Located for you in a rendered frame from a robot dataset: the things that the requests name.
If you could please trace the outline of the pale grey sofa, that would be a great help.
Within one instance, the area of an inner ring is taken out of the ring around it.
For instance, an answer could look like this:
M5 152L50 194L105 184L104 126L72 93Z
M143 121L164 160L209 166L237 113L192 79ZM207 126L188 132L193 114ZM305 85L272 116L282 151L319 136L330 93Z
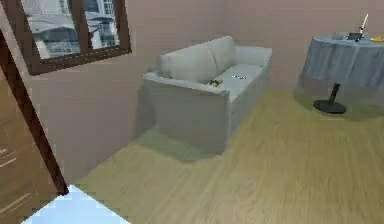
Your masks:
M143 75L158 128L206 154L223 152L263 92L272 55L271 48L237 45L230 36L160 55ZM211 86L213 79L223 83Z

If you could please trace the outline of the brown framed window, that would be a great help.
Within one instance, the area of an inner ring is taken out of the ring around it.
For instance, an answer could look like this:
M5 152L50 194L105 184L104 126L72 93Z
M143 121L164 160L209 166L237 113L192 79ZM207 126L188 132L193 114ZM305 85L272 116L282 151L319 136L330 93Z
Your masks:
M132 52L125 0L0 0L32 76Z

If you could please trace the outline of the round table with blue cloth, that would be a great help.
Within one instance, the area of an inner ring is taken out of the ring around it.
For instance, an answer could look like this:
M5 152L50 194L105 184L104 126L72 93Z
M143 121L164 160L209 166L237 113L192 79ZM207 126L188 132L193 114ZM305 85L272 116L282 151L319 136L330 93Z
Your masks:
M336 101L341 85L379 87L384 85L384 43L362 39L337 40L317 36L310 41L301 75L333 85L327 100L315 100L313 107L329 114L343 114L346 107Z

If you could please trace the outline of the brown wooden room door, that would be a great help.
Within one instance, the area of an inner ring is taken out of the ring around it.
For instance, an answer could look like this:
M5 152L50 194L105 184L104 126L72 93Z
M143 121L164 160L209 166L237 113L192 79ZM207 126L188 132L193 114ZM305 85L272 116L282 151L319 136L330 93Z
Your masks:
M0 224L47 224L68 187L0 32Z

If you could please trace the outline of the white candle in black holder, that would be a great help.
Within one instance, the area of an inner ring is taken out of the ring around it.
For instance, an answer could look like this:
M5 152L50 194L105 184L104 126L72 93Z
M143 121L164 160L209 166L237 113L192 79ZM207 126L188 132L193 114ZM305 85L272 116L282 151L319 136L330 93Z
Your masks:
M359 42L363 38L363 36L364 36L364 29L366 28L366 24L367 24L368 18L369 18L369 13L366 14L366 16L365 16L365 18L363 20L362 25L359 27L359 29L360 29L359 35L358 35L358 38L355 40L355 42Z

